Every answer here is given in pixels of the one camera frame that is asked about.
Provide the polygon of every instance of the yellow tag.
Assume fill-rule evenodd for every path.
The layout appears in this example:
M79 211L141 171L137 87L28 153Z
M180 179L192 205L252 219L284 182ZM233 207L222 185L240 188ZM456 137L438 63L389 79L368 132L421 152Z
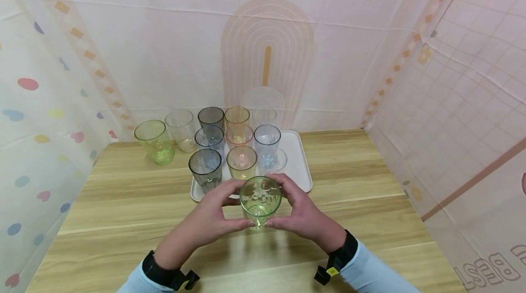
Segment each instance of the yellow tag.
M335 267L330 267L326 272L330 275L330 277L334 277L339 274Z

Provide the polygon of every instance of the polka dot fabric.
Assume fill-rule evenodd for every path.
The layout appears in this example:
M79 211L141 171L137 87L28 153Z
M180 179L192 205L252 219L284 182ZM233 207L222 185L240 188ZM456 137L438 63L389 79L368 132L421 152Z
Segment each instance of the polka dot fabric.
M95 106L103 101L81 84L89 73L48 50L50 22L17 0L0 2L0 195L9 196L0 204L0 292L21 293L116 135Z

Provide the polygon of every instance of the light blue sleeve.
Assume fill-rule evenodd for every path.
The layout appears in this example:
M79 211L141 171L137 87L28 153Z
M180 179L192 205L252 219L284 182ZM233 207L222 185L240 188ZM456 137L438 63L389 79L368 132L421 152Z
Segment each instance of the light blue sleeve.
M129 275L128 280L122 285L117 293L172 293L174 290L170 287L161 286L154 283L146 277L142 271L142 262Z
M360 241L356 255L340 271L340 275L357 293L419 293Z

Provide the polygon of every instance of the hand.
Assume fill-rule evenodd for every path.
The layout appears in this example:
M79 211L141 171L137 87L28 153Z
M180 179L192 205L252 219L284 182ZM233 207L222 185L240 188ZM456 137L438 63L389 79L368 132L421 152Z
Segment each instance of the hand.
M226 220L222 207L239 205L231 199L243 180L229 180L208 192L197 206L159 244L153 257L163 269L179 269L201 246L216 241L222 235L253 227L247 219Z
M281 186L281 193L293 207L287 217L273 217L265 224L281 230L291 231L300 237L315 242L325 253L342 247L347 236L344 228L323 214L296 183L286 174L269 174Z

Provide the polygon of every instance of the fabric wall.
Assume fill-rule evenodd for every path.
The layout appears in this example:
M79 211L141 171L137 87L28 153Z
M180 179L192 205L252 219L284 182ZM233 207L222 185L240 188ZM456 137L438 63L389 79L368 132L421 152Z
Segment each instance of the fabric wall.
M367 130L470 292L526 287L526 0L452 0Z
M141 121L242 104L360 127L450 1L7 0L0 292L24 291L97 155Z
M18 0L0 0L0 71L0 292L23 292L114 124Z

